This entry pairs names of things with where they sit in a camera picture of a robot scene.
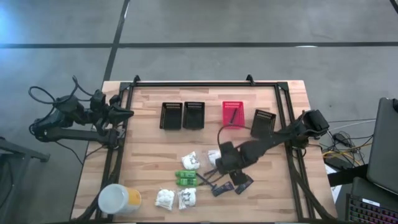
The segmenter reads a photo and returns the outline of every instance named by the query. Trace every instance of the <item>gray floor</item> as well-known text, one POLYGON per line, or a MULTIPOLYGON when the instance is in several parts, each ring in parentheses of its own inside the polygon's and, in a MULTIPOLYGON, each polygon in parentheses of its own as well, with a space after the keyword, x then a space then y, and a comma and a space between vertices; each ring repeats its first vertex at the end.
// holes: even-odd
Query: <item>gray floor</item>
MULTIPOLYGON (((111 43, 123 0, 0 2, 0 44, 111 43)), ((121 36, 128 42, 398 41, 388 0, 131 0, 121 36)), ((27 130, 50 109, 27 94, 55 96, 101 87, 111 49, 0 49, 0 135, 50 161, 30 165, 14 223, 68 220, 81 166, 54 143, 27 130)), ((305 80, 312 108, 327 120, 375 118, 380 97, 397 97, 396 47, 261 49, 119 49, 111 80, 305 80)), ((331 127, 347 123, 331 123, 331 127)), ((374 123, 341 129, 352 137, 374 123)), ((86 142, 62 141, 82 157, 86 142)), ((327 136, 322 138, 329 144, 327 136)), ((370 148, 364 149, 366 160, 370 148)))

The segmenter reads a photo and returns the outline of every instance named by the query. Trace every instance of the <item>black basket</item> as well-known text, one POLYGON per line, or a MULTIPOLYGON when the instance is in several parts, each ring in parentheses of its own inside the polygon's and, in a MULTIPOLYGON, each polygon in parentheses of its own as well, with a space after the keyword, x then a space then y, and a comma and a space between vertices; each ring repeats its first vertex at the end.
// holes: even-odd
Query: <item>black basket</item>
POLYGON ((276 114, 256 110, 250 135, 254 138, 264 138, 274 132, 276 114))
POLYGON ((181 129, 182 103, 163 103, 160 115, 160 128, 181 129))
POLYGON ((186 129, 202 129, 205 127, 205 103, 185 102, 182 126, 186 129))

